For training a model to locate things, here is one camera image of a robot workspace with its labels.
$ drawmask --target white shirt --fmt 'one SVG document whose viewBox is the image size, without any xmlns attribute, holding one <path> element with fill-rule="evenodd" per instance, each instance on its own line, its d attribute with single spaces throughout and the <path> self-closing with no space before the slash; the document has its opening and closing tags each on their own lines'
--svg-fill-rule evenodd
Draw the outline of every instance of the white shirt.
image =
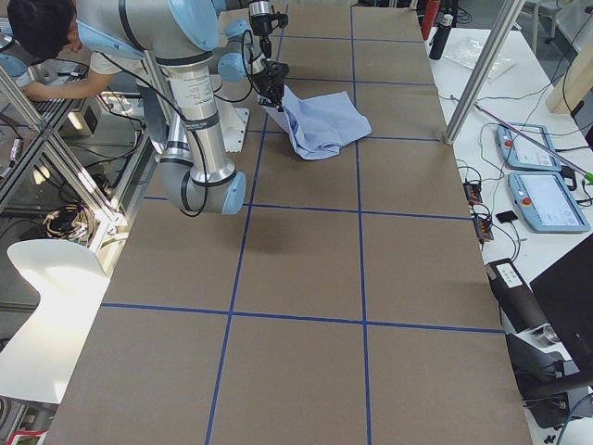
<svg viewBox="0 0 593 445">
<path fill-rule="evenodd" d="M 148 74 L 146 73 L 145 67 L 142 64 L 142 60 L 132 60 L 129 58 L 122 58 L 111 55 L 107 55 L 107 57 L 109 57 L 118 65 L 121 65 L 126 70 L 148 81 Z M 113 63 L 104 58 L 102 54 L 96 52 L 93 52 L 93 54 L 91 54 L 90 66 L 91 70 L 99 74 L 116 74 L 121 71 L 120 68 L 116 67 Z M 136 83 L 141 86 L 146 86 L 145 83 L 138 81 L 138 79 L 136 79 Z"/>
</svg>

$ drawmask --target white chair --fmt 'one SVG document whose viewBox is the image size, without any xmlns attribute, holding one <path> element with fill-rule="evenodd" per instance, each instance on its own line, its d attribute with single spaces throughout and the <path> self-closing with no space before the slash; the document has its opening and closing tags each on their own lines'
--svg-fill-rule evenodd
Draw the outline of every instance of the white chair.
<svg viewBox="0 0 593 445">
<path fill-rule="evenodd" d="M 521 10 L 522 13 L 530 14 L 534 18 L 534 29 L 532 31 L 531 49 L 534 54 L 537 53 L 537 28 L 539 25 L 539 17 L 549 17 L 552 20 L 551 30 L 549 32 L 549 39 L 552 40 L 556 36 L 556 16 L 557 14 L 573 0 L 526 0 Z"/>
<path fill-rule="evenodd" d="M 0 352 L 0 395 L 60 403 L 109 280 L 93 252 L 70 241 L 22 241 L 7 254 L 40 303 Z"/>
</svg>

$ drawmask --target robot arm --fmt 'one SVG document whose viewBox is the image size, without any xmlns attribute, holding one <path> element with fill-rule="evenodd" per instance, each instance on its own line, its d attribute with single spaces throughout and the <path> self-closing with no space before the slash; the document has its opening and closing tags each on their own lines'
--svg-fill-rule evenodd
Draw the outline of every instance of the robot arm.
<svg viewBox="0 0 593 445">
<path fill-rule="evenodd" d="M 166 169 L 174 176 L 166 180 L 170 200 L 182 210 L 233 214 L 243 206 L 246 178 L 226 156 L 210 84 L 208 62 L 219 41 L 217 9 L 220 12 L 223 0 L 214 1 L 217 8 L 210 0 L 78 0 L 77 21 L 87 47 L 135 59 L 141 59 L 146 50 L 152 51 L 166 73 L 183 121 L 171 125 L 172 139 L 184 139 L 161 160 L 163 173 Z M 263 43 L 262 53 L 246 61 L 250 65 L 246 75 L 263 102 L 279 108 L 288 68 L 269 59 L 266 39 L 274 21 L 285 26 L 287 19 L 275 14 L 267 0 L 251 5 L 250 21 L 256 23 L 254 33 Z M 243 5 L 228 0 L 224 8 L 229 7 Z M 180 134 L 183 129 L 185 138 Z"/>
</svg>

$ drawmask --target crumpled fabric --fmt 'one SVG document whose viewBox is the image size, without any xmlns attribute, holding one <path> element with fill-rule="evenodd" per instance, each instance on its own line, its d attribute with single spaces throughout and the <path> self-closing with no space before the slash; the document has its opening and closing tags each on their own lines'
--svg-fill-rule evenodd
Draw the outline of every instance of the crumpled fabric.
<svg viewBox="0 0 593 445">
<path fill-rule="evenodd" d="M 284 87 L 284 112 L 265 107 L 272 119 L 288 133 L 295 152 L 303 159 L 336 156 L 340 148 L 370 134 L 367 118 L 355 108 L 347 93 L 299 99 Z"/>
</svg>

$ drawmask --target person's arm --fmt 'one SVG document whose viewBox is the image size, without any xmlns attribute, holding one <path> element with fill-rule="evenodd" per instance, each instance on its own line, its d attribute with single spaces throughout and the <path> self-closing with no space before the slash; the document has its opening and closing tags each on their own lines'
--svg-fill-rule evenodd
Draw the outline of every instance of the person's arm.
<svg viewBox="0 0 593 445">
<path fill-rule="evenodd" d="M 49 99 L 82 99 L 105 91 L 115 74 L 99 74 L 89 70 L 88 76 L 80 81 L 62 85 L 43 85 L 33 82 L 22 88 L 30 100 L 43 102 Z"/>
</svg>

